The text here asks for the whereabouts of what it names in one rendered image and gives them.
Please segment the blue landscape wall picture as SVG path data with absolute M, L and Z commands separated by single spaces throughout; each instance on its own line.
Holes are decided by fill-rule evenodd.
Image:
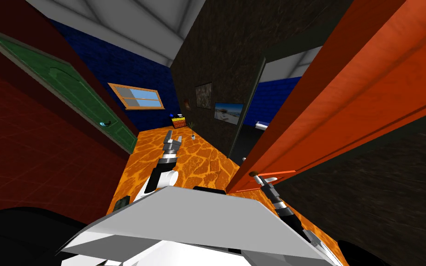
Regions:
M 239 103 L 215 103 L 214 118 L 237 125 L 243 110 L 243 104 Z

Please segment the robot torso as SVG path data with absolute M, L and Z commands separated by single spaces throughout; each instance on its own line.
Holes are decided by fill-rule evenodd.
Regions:
M 62 251 L 123 266 L 336 266 L 256 200 L 172 186 L 91 223 Z

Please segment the orange door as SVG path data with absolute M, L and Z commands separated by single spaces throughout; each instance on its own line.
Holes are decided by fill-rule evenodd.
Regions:
M 426 115 L 426 0 L 354 0 L 226 192 L 297 176 Z

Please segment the dark green door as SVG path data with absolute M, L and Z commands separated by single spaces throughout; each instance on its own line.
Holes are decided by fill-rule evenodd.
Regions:
M 245 102 L 245 104 L 243 106 L 241 115 L 240 115 L 239 120 L 238 120 L 238 124 L 237 124 L 237 126 L 235 128 L 235 132 L 234 132 L 234 135 L 233 135 L 234 138 L 233 138 L 233 141 L 232 141 L 231 148 L 229 149 L 229 151 L 227 153 L 227 156 L 226 156 L 227 158 L 230 158 L 231 155 L 232 155 L 232 153 L 233 153 L 234 146 L 235 146 L 236 141 L 238 139 L 238 136 L 240 134 L 240 130 L 241 130 L 241 127 L 243 126 L 243 123 L 244 123 L 245 117 L 247 115 L 247 112 L 248 112 L 248 110 L 250 108 L 252 99 L 254 97 L 255 91 L 257 89 L 257 85 L 258 85 L 259 80 L 260 80 L 260 78 L 262 76 L 262 73 L 263 73 L 263 70 L 265 68 L 265 65 L 266 65 L 266 57 L 264 55 L 261 55 L 260 59 L 259 59 L 259 62 L 257 64 L 255 77 L 253 78 L 252 83 L 251 83 L 251 90 L 248 93 L 248 96 L 246 98 L 246 102 Z

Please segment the orange and brown door handle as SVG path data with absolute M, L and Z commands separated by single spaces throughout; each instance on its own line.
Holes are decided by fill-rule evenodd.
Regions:
M 258 171 L 251 171 L 248 173 L 248 176 L 254 177 L 254 176 L 276 176 L 276 175 L 284 175 L 289 173 L 296 173 L 295 170 L 289 170 L 289 171 L 279 171 L 279 172 L 269 172 L 269 173 L 259 173 Z

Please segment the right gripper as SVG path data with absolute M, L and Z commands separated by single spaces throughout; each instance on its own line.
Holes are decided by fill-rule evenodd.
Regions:
M 264 179 L 265 182 L 267 183 L 266 185 L 263 184 L 261 177 L 255 175 L 254 179 L 255 179 L 256 183 L 261 186 L 261 190 L 264 192 L 264 194 L 269 198 L 269 200 L 272 203 L 279 203 L 280 202 L 280 195 L 277 193 L 274 186 L 269 184 L 271 182 L 274 182 L 278 178 L 270 177 L 270 178 Z

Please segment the wooden framed window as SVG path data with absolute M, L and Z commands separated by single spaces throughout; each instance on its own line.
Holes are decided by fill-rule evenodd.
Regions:
M 164 109 L 159 93 L 156 90 L 113 83 L 108 83 L 108 85 L 120 99 L 125 110 Z

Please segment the orange and yellow cabinet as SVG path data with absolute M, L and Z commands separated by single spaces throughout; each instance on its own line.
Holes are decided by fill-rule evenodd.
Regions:
M 174 128 L 181 128 L 187 126 L 186 118 L 182 114 L 171 114 L 170 118 Z

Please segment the dark brown wall picture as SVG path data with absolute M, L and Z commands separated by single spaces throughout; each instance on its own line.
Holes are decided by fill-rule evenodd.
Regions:
M 211 109 L 212 105 L 212 83 L 202 84 L 195 87 L 196 106 L 203 109 Z

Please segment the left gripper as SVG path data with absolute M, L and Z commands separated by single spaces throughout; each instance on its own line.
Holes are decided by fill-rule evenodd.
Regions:
M 166 134 L 163 146 L 164 153 L 161 157 L 162 159 L 176 158 L 176 154 L 182 144 L 182 136 L 179 136 L 177 140 L 172 141 L 172 134 L 172 130 L 169 130 Z

